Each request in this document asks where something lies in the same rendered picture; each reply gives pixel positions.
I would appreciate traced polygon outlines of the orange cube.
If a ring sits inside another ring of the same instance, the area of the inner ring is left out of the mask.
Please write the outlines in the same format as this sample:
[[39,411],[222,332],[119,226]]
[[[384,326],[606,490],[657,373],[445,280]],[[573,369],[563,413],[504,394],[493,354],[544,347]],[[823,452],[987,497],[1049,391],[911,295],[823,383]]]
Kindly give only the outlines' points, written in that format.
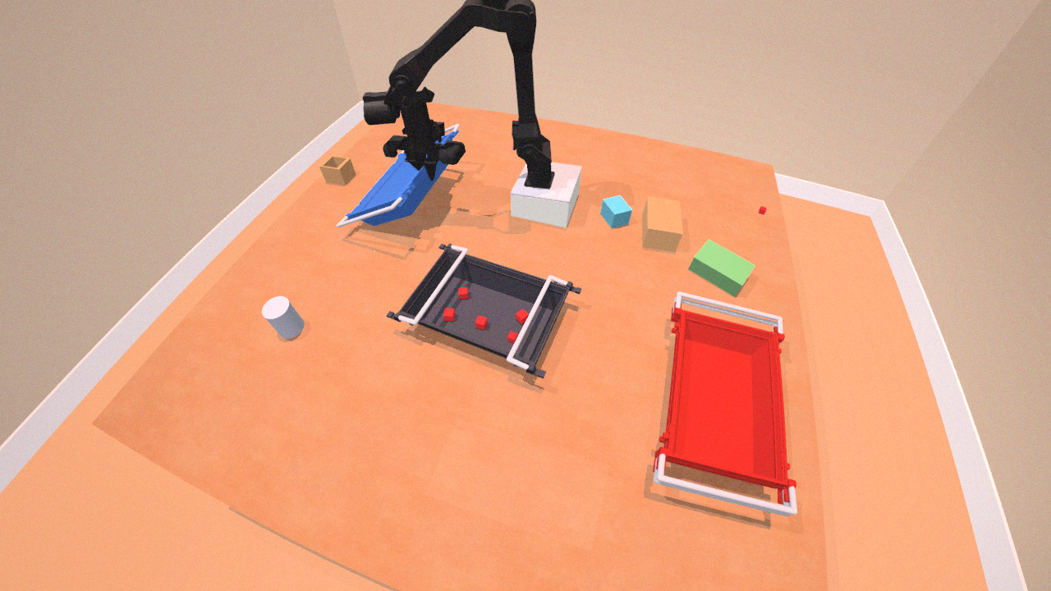
[[680,201],[647,197],[642,213],[642,247],[676,252],[682,233]]

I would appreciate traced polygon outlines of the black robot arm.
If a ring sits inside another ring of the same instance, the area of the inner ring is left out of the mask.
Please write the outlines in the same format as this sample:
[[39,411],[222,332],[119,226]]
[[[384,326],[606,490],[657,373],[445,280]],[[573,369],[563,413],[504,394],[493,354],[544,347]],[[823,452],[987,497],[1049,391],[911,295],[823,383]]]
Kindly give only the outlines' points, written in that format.
[[433,65],[473,27],[507,33],[513,52],[516,75],[518,121],[513,120],[513,150],[526,160],[528,178],[524,187],[551,190],[549,140],[542,137],[535,113],[532,50],[535,40],[536,11],[531,0],[465,0],[442,27],[423,46],[401,57],[389,75],[388,91],[365,91],[364,119],[368,125],[392,124],[401,113],[404,125],[423,125],[430,120],[426,103],[434,93],[417,91]]

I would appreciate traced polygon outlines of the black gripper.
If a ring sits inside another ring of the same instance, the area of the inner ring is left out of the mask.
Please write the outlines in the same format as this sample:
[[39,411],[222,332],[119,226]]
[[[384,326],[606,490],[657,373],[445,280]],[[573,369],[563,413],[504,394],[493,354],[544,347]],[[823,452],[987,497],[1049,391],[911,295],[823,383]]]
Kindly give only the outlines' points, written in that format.
[[[428,120],[423,125],[404,125],[405,128],[401,133],[406,137],[392,135],[384,143],[384,157],[396,158],[397,150],[404,150],[406,163],[412,164],[416,171],[420,171],[425,165],[425,171],[430,180],[434,181],[437,162],[450,165],[458,164],[466,149],[462,142],[459,141],[447,140],[444,145],[435,143],[437,139],[432,133],[432,125],[434,125],[434,119]],[[425,158],[426,154],[427,158]]]

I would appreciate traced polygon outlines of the small light blue block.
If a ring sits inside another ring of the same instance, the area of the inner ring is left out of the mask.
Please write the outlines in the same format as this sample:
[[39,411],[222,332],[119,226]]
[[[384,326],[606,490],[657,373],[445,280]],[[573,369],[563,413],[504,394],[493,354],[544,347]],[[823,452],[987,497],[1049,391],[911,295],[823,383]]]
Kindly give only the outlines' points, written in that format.
[[621,196],[609,197],[607,199],[602,199],[601,212],[602,217],[607,220],[609,226],[614,228],[616,226],[622,226],[630,223],[631,212],[633,209],[626,204],[626,200]]

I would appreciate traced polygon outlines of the tan open-top box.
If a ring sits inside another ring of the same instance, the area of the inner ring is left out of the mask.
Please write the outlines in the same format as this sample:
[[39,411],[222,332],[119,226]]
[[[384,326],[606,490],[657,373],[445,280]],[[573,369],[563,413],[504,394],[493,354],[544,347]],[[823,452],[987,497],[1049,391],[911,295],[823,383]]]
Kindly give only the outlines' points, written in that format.
[[320,163],[320,171],[325,178],[325,182],[346,185],[351,181],[356,171],[351,163],[351,158],[339,156],[329,156],[324,163]]

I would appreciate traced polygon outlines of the grey cylinder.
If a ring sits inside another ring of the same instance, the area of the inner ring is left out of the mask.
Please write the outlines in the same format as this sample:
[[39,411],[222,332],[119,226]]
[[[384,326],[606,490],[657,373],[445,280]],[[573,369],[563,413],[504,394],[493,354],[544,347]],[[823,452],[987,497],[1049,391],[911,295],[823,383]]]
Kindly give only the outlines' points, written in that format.
[[267,300],[263,306],[262,314],[269,324],[273,325],[282,339],[292,339],[303,332],[304,319],[298,315],[294,306],[284,295]]

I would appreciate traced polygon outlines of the green rectangular block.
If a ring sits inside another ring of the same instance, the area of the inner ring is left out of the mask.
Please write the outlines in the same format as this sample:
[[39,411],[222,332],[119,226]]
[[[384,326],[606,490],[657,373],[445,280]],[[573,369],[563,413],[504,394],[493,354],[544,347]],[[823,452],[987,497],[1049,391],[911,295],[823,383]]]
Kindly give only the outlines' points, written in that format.
[[736,298],[754,268],[747,259],[707,240],[693,258],[688,270]]

